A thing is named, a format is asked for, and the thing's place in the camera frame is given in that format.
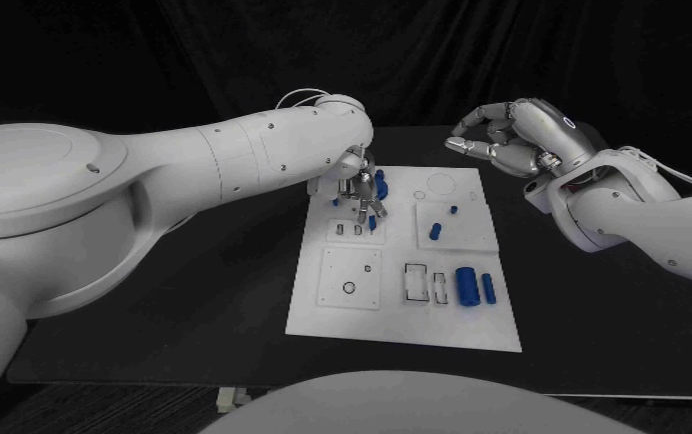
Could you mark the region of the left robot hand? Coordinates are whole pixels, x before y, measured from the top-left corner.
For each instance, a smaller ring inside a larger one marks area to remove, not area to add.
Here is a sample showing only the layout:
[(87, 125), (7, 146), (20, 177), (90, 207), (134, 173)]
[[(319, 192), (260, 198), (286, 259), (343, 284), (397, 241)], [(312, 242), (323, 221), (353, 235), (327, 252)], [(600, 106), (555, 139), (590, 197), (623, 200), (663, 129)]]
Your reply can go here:
[(384, 174), (376, 168), (374, 154), (365, 147), (352, 146), (346, 150), (340, 166), (340, 173), (346, 178), (339, 180), (338, 194), (340, 199), (359, 202), (358, 223), (366, 222), (369, 211), (374, 211), (376, 217), (387, 217), (388, 211), (382, 199), (388, 194), (388, 186)]

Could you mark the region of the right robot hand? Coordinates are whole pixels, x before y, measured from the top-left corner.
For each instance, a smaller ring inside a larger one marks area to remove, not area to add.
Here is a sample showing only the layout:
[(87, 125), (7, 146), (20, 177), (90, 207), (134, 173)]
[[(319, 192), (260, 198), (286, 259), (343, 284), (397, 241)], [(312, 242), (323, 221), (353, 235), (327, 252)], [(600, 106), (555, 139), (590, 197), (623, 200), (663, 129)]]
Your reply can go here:
[(575, 123), (539, 98), (479, 106), (462, 118), (444, 146), (519, 178), (542, 171), (561, 177), (597, 154)]

